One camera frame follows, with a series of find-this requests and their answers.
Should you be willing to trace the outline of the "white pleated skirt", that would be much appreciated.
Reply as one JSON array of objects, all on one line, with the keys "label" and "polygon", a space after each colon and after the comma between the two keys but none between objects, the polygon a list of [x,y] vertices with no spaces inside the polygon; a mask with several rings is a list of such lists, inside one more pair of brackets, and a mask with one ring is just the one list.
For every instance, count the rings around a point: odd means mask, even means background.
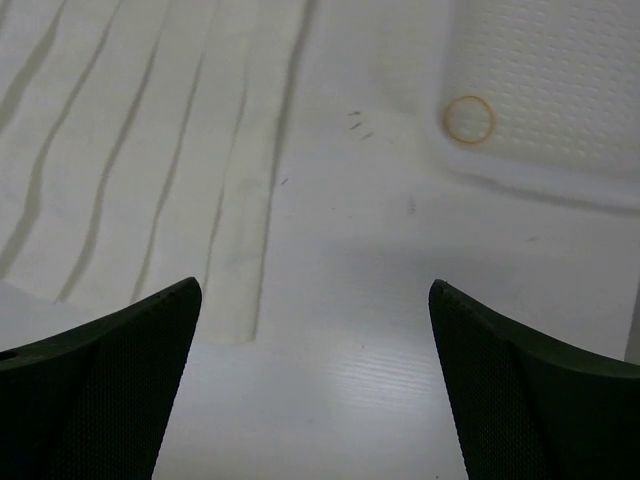
[{"label": "white pleated skirt", "polygon": [[253,340],[304,1],[5,1],[1,277],[97,314],[185,277]]}]

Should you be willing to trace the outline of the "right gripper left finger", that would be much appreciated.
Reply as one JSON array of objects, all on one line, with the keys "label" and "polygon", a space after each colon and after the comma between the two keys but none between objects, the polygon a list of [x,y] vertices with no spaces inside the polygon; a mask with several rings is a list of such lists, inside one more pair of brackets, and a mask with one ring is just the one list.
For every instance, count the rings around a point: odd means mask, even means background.
[{"label": "right gripper left finger", "polygon": [[3,351],[2,478],[151,478],[201,303],[190,277]]}]

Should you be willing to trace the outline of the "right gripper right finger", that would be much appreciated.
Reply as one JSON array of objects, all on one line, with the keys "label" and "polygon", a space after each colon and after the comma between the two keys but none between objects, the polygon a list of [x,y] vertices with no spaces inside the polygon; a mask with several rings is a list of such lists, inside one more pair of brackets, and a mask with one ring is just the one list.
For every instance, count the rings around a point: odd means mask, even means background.
[{"label": "right gripper right finger", "polygon": [[636,479],[639,368],[435,281],[429,313],[471,479]]}]

